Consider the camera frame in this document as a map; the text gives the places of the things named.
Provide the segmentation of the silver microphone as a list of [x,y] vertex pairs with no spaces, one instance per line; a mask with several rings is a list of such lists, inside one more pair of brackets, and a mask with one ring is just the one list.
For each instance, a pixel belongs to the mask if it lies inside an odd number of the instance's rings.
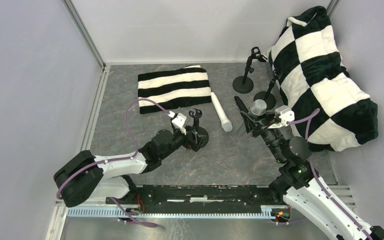
[[[261,100],[261,99],[254,101],[251,104],[251,106],[248,108],[249,113],[253,113],[254,115],[257,116],[257,118],[263,116],[266,113],[266,109],[267,109],[267,104],[264,100]],[[239,126],[239,128],[236,132],[236,135],[238,137],[241,137],[241,136],[246,134],[243,124],[244,124],[244,121]]]

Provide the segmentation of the black mic stand front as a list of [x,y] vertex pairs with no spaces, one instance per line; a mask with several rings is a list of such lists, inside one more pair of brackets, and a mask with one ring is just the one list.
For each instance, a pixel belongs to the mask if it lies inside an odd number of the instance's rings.
[[202,147],[200,148],[200,149],[202,149],[209,142],[208,132],[203,127],[200,127],[200,118],[202,117],[203,113],[200,109],[193,108],[193,110],[189,110],[188,114],[190,117],[193,118],[193,125],[189,127],[187,132],[189,132],[191,130],[196,130],[204,138],[204,143],[203,143]]

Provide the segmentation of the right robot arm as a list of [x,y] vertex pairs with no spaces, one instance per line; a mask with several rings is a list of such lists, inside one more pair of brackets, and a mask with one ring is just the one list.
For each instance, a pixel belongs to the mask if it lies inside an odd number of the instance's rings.
[[282,164],[280,176],[269,185],[272,198],[299,211],[331,240],[384,240],[384,229],[355,214],[316,171],[306,138],[285,139],[279,130],[289,124],[310,125],[319,111],[317,108],[300,120],[295,120],[289,107],[273,113],[240,112],[246,133],[261,136],[275,160]]

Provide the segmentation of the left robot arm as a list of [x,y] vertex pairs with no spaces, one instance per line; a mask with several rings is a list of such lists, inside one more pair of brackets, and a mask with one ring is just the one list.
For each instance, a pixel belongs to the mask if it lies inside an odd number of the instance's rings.
[[123,199],[136,189],[131,175],[155,170],[180,147],[197,152],[208,141],[209,134],[202,127],[190,128],[186,134],[163,129],[137,152],[100,156],[82,150],[54,174],[56,197],[68,208],[95,198]]

